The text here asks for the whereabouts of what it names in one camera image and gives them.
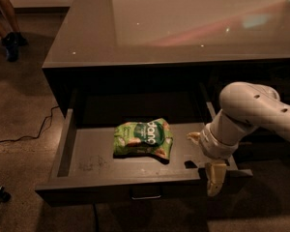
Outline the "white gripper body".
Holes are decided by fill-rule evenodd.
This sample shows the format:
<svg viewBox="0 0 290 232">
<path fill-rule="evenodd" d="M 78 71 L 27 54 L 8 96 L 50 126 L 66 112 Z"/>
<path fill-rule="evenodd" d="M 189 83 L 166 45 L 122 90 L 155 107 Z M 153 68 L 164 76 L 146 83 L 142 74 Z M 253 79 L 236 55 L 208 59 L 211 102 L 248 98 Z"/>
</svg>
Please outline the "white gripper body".
<svg viewBox="0 0 290 232">
<path fill-rule="evenodd" d="M 214 160 L 228 160 L 239 146 L 239 144 L 226 145 L 219 142 L 211 133 L 209 124 L 200 132 L 198 142 L 203 154 Z"/>
</svg>

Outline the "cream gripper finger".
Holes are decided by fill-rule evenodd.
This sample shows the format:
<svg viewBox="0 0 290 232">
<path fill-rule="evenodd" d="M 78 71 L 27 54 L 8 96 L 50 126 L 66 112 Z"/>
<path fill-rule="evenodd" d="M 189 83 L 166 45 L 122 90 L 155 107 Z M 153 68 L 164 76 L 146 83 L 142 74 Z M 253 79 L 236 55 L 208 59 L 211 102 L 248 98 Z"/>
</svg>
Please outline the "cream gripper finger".
<svg viewBox="0 0 290 232">
<path fill-rule="evenodd" d="M 192 141 L 194 144 L 198 145 L 199 140 L 200 140 L 200 133 L 195 131 L 195 132 L 189 132 L 187 134 L 187 139 Z"/>
<path fill-rule="evenodd" d="M 205 164 L 208 196 L 214 197 L 220 193 L 224 183 L 226 170 L 227 165 L 224 160 L 213 160 Z"/>
</svg>

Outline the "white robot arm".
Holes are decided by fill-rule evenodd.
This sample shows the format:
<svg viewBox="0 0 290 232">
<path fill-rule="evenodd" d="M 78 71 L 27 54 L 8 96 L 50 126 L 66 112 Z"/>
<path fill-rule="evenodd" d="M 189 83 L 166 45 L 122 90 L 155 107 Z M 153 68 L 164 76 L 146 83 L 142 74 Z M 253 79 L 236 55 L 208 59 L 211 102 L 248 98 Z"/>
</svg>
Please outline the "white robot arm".
<svg viewBox="0 0 290 232">
<path fill-rule="evenodd" d="M 290 142 L 290 105 L 280 101 L 274 88 L 233 82 L 221 90 L 219 105 L 220 111 L 212 122 L 200 132 L 187 134 L 187 138 L 210 159 L 205 163 L 209 196 L 216 196 L 221 191 L 226 161 L 245 136 L 264 128 Z"/>
</svg>

